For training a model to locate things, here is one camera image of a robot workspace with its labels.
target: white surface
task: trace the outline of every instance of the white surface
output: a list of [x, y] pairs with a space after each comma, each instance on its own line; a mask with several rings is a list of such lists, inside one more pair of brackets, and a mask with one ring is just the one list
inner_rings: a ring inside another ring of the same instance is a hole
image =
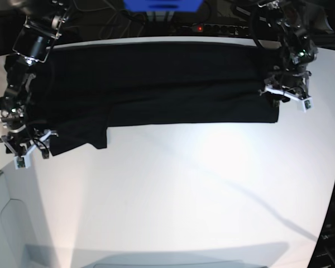
[[34, 169], [8, 165], [10, 195], [61, 267], [305, 268], [335, 180], [335, 51], [320, 50], [309, 70], [306, 114], [290, 102], [277, 124], [110, 128], [106, 150], [85, 145], [48, 161], [36, 152]]

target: blue object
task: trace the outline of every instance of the blue object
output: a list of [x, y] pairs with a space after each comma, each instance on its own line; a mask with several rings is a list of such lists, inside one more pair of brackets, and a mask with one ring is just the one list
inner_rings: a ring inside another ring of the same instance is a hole
[[204, 0], [124, 0], [132, 12], [182, 11], [196, 12]]

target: metal bracket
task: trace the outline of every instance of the metal bracket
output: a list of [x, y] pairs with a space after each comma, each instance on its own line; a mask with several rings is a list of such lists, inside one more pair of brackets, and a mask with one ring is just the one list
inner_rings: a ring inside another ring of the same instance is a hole
[[310, 97], [310, 96], [303, 99], [303, 98], [301, 98], [301, 96], [299, 96], [297, 94], [293, 94], [293, 93], [290, 93], [290, 92], [287, 92], [287, 91], [281, 90], [281, 89], [275, 89], [271, 86], [266, 86], [264, 91], [261, 92], [261, 94], [266, 93], [266, 92], [270, 92], [272, 94], [277, 94], [277, 95], [282, 95], [282, 96], [285, 96], [289, 99], [292, 99], [292, 100], [296, 101], [298, 110], [303, 111], [304, 113], [306, 113], [308, 110], [314, 108], [313, 98]]
[[[53, 132], [51, 130], [48, 130], [39, 140], [41, 142], [45, 142], [51, 135], [56, 135], [56, 132]], [[20, 169], [20, 168], [29, 168], [31, 166], [31, 154], [32, 152], [37, 148], [35, 144], [31, 145], [26, 153], [22, 156], [15, 156], [13, 158], [14, 164], [15, 164], [15, 169]]]
[[15, 149], [11, 146], [11, 144], [8, 142], [7, 140], [7, 136], [1, 136], [0, 138], [0, 142], [3, 142], [6, 147], [10, 150], [11, 153], [13, 153], [15, 156], [17, 156], [17, 152], [15, 151]]
[[31, 66], [34, 62], [46, 62], [56, 40], [62, 35], [60, 30], [68, 19], [68, 12], [67, 8], [63, 8], [60, 13], [54, 16], [49, 25], [27, 16], [12, 50], [23, 56], [28, 66]]

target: cable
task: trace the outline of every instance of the cable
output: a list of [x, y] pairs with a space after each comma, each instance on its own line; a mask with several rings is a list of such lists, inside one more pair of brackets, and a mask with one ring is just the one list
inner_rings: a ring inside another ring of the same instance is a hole
[[256, 35], [256, 32], [255, 32], [255, 29], [254, 29], [254, 25], [255, 25], [255, 20], [256, 20], [256, 16], [258, 14], [258, 11], [259, 11], [259, 8], [255, 8], [252, 13], [251, 13], [251, 17], [250, 17], [250, 20], [249, 20], [249, 28], [250, 28], [250, 34], [251, 34], [251, 37], [253, 39], [253, 41], [255, 42], [256, 46], [259, 48], [259, 49], [263, 49], [263, 50], [266, 50], [266, 48], [264, 46], [262, 46], [262, 44], [259, 42], [259, 39], [257, 38], [257, 35]]
[[53, 63], [53, 61], [50, 58], [48, 59], [47, 62], [50, 65], [51, 77], [50, 77], [50, 82], [49, 82], [49, 84], [47, 86], [46, 92], [42, 96], [40, 102], [43, 102], [47, 98], [47, 96], [50, 94], [50, 92], [52, 91], [52, 88], [54, 87], [55, 80], [56, 80], [55, 64]]
[[35, 141], [35, 139], [31, 136], [29, 130], [28, 130], [28, 124], [27, 124], [27, 116], [26, 116], [26, 106], [24, 106], [23, 108], [23, 123], [25, 124], [25, 130], [26, 130], [26, 133], [28, 135], [28, 138], [30, 140], [32, 140], [33, 144], [36, 145], [36, 147], [41, 151], [41, 153], [43, 153], [42, 149], [39, 147], [38, 143]]
[[257, 0], [257, 1], [254, 1], [254, 2], [250, 2], [248, 0], [244, 0], [244, 1], [241, 1], [241, 0], [225, 0], [225, 1], [228, 2], [228, 3], [231, 3], [231, 4], [235, 4], [237, 6], [240, 6], [240, 7], [252, 7], [252, 6], [255, 6], [255, 5], [260, 4], [262, 2], [265, 2], [266, 0]]
[[[81, 13], [82, 16], [77, 17], [77, 18], [72, 18], [72, 16], [71, 16], [69, 22], [66, 23], [65, 25], [70, 24], [70, 23], [72, 23], [72, 22], [74, 22], [74, 21], [76, 21], [76, 20], [79, 20], [79, 19], [81, 19], [81, 18], [84, 17], [84, 16], [83, 16], [84, 12], [82, 12], [82, 11], [78, 11], [78, 12]], [[103, 24], [103, 23], [98, 23], [98, 24], [73, 24], [73, 25], [71, 25], [71, 26], [64, 27], [64, 28], [65, 28], [65, 29], [68, 29], [68, 28], [73, 28], [73, 27], [77, 27], [77, 26], [88, 26], [88, 27], [89, 27], [89, 26], [105, 26], [105, 25], [106, 25], [106, 23], [105, 23], [105, 24]], [[109, 26], [120, 26], [120, 23], [119, 23], [119, 24], [111, 24], [111, 25], [109, 25]]]
[[[145, 16], [142, 14], [135, 14], [133, 16], [130, 15], [129, 10], [126, 9], [120, 9], [117, 10], [115, 8], [115, 6], [109, 1], [109, 0], [103, 0], [103, 2], [107, 5], [106, 7], [102, 7], [102, 8], [96, 8], [96, 9], [81, 9], [78, 7], [77, 3], [75, 0], [73, 0], [74, 6], [75, 8], [80, 11], [80, 12], [95, 12], [95, 11], [101, 11], [101, 10], [113, 10], [114, 11], [114, 15], [105, 23], [102, 24], [102, 28], [100, 29], [99, 33], [98, 33], [98, 37], [101, 40], [105, 40], [105, 39], [110, 39], [114, 29], [112, 27], [116, 27], [116, 26], [120, 26], [121, 23], [118, 23], [120, 17], [119, 15], [122, 15], [124, 17], [126, 17], [127, 19], [129, 19], [129, 23], [127, 24], [126, 28], [123, 30], [123, 32], [121, 33], [121, 35], [119, 36], [119, 38], [122, 38], [125, 34], [127, 34], [128, 37], [130, 37], [130, 26], [132, 22], [138, 22], [140, 24], [142, 24], [142, 29], [139, 30], [137, 36], [139, 37], [144, 26], [145, 26], [145, 21], [141, 21], [139, 19], [137, 19], [137, 16], [143, 16], [145, 19]], [[73, 25], [73, 26], [68, 26], [66, 28], [73, 28], [73, 27], [80, 27], [80, 25]], [[106, 31], [107, 27], [111, 27], [108, 31], [108, 33], [104, 33]]]
[[330, 259], [332, 260], [332, 262], [335, 265], [335, 257], [332, 255], [332, 253], [330, 252], [330, 250], [327, 247], [324, 247], [326, 253], [329, 255]]
[[43, 141], [40, 141], [38, 138], [34, 139], [34, 141], [36, 141], [37, 143], [43, 145], [43, 147], [45, 148], [45, 150], [49, 152], [49, 149], [47, 148], [47, 146], [45, 145], [45, 143]]
[[284, 66], [283, 66], [283, 73], [282, 73], [282, 75], [281, 75], [281, 77], [280, 77], [280, 79], [279, 79], [279, 82], [278, 82], [279, 85], [282, 84], [283, 78], [284, 78], [285, 74], [286, 74], [287, 71], [288, 71], [288, 66], [289, 66], [290, 62], [291, 62], [291, 57], [288, 58], [288, 62], [287, 62], [287, 63], [284, 63]]
[[207, 22], [211, 18], [211, 14], [212, 14], [212, 7], [210, 3], [207, 1], [204, 1], [203, 3], [208, 7], [208, 17], [204, 19], [203, 21], [200, 21], [198, 24]]

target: black cable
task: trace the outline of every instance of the black cable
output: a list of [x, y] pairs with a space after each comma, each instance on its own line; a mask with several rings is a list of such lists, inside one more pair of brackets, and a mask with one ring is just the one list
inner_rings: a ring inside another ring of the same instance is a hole
[[259, 11], [259, 8], [255, 8], [251, 13], [250, 20], [249, 20], [250, 34], [251, 34], [251, 37], [252, 37], [253, 41], [255, 42], [256, 46], [259, 49], [266, 50], [266, 48], [263, 47], [262, 44], [259, 42], [259, 40], [257, 38], [257, 35], [256, 35], [256, 32], [255, 32], [255, 29], [254, 29], [256, 16], [257, 15], [259, 16], [258, 11]]
[[204, 19], [203, 21], [200, 21], [198, 24], [207, 22], [211, 18], [211, 15], [212, 15], [212, 7], [210, 3], [207, 1], [204, 1], [203, 4], [205, 4], [208, 7], [208, 17]]
[[335, 257], [332, 255], [332, 253], [330, 252], [330, 250], [327, 247], [324, 247], [326, 253], [329, 255], [330, 259], [332, 260], [332, 262], [335, 265]]
[[55, 79], [56, 79], [55, 64], [52, 62], [51, 59], [48, 60], [48, 63], [50, 65], [51, 78], [50, 78], [49, 85], [47, 86], [46, 92], [42, 96], [42, 98], [40, 99], [40, 102], [43, 102], [47, 98], [47, 96], [50, 94], [50, 92], [52, 91], [52, 88], [54, 87], [54, 84], [55, 84]]
[[226, 2], [228, 3], [231, 3], [231, 4], [235, 4], [237, 6], [240, 6], [240, 7], [252, 7], [252, 6], [255, 6], [259, 3], [262, 3], [262, 2], [267, 2], [266, 0], [257, 0], [257, 1], [254, 1], [254, 2], [250, 2], [248, 0], [225, 0]]
[[117, 27], [120, 26], [120, 23], [112, 23], [112, 24], [74, 24], [74, 25], [67, 25], [67, 27], [64, 27], [64, 29], [69, 29], [69, 28], [73, 28], [76, 26], [87, 26], [87, 27], [94, 27], [94, 26], [109, 26], [109, 27]]
[[315, 39], [318, 37], [322, 37], [322, 38], [335, 38], [335, 33], [327, 33], [327, 34], [315, 34], [315, 35], [311, 35], [311, 38]]
[[31, 122], [28, 122], [26, 125], [46, 125], [48, 124], [46, 119], [38, 119], [38, 120], [33, 120]]
[[284, 66], [283, 66], [283, 73], [282, 73], [282, 75], [281, 75], [281, 77], [280, 77], [280, 79], [279, 79], [279, 85], [282, 84], [283, 78], [284, 78], [285, 74], [287, 73], [287, 68], [288, 68], [290, 62], [291, 62], [291, 57], [289, 57], [287, 63], [284, 63]]
[[28, 135], [28, 138], [30, 139], [30, 140], [32, 140], [32, 142], [33, 142], [33, 144], [35, 144], [36, 145], [36, 147], [40, 150], [40, 152], [41, 153], [43, 153], [43, 151], [42, 151], [42, 149], [39, 147], [39, 145], [38, 145], [38, 143], [35, 141], [35, 139], [32, 137], [32, 135], [30, 134], [30, 131], [28, 130], [28, 124], [26, 124], [26, 122], [27, 122], [27, 118], [26, 118], [26, 116], [25, 116], [25, 114], [26, 114], [26, 109], [24, 109], [24, 111], [23, 111], [23, 122], [24, 122], [24, 124], [25, 124], [25, 129], [26, 129], [26, 133], [27, 133], [27, 135]]
[[43, 147], [45, 148], [45, 150], [49, 152], [49, 149], [47, 148], [47, 146], [45, 145], [45, 143], [43, 141], [40, 141], [38, 138], [34, 139], [34, 141], [36, 141], [37, 143], [40, 143], [41, 145], [43, 145]]
[[126, 17], [128, 20], [131, 20], [133, 22], [138, 22], [143, 26], [145, 25], [145, 21], [141, 21], [136, 17], [130, 16], [129, 14], [126, 13], [126, 11], [121, 11], [120, 14], [123, 15], [124, 17]]

